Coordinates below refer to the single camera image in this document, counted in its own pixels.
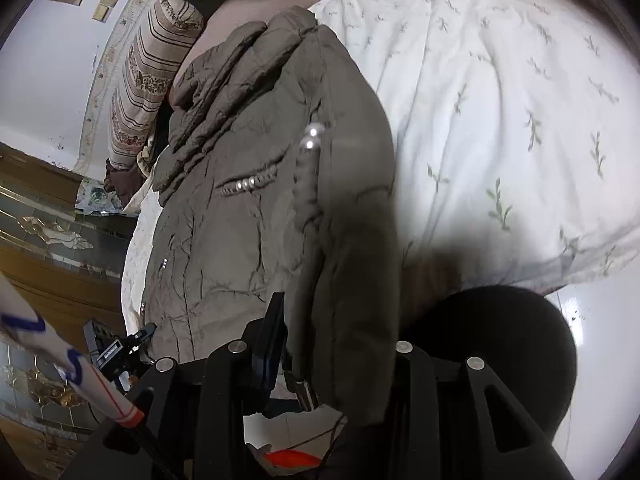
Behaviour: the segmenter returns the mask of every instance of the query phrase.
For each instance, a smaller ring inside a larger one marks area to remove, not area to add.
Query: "wall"
[[[0,141],[71,170],[94,70],[127,0],[106,23],[100,0],[34,0],[0,50]]]

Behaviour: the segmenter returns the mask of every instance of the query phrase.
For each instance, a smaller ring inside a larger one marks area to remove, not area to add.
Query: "floor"
[[[595,283],[571,285],[547,298],[571,327],[578,377],[571,407],[553,446],[575,480],[597,480],[620,450],[640,415],[640,258]],[[295,446],[330,430],[340,414],[327,406],[272,420],[245,417],[246,441],[273,450]],[[302,446],[321,457],[330,434]]]

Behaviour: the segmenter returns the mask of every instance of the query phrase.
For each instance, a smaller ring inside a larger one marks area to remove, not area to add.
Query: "white blanket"
[[[391,125],[406,313],[470,286],[593,280],[638,254],[638,64],[589,12],[571,0],[322,0],[311,10]],[[127,253],[123,310],[140,309],[153,195]]]

